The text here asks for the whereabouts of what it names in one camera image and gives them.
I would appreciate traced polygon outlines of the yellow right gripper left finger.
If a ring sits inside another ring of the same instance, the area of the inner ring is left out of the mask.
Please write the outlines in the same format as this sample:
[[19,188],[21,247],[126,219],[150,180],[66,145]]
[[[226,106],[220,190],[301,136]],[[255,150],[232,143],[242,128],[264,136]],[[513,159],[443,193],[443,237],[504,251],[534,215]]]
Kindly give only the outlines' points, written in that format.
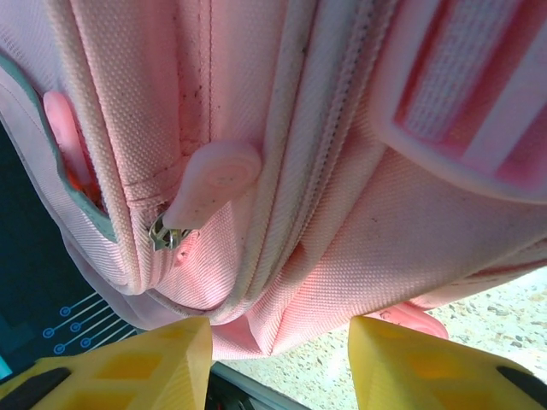
[[73,356],[37,360],[1,385],[3,409],[204,409],[212,331],[184,319]]

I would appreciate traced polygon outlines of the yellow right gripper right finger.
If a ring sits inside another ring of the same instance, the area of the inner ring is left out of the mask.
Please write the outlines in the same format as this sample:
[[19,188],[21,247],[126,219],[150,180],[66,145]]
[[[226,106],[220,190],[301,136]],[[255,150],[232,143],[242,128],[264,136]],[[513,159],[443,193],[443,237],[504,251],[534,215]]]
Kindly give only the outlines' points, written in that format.
[[360,409],[546,407],[546,384],[502,356],[367,317],[352,319],[348,336]]

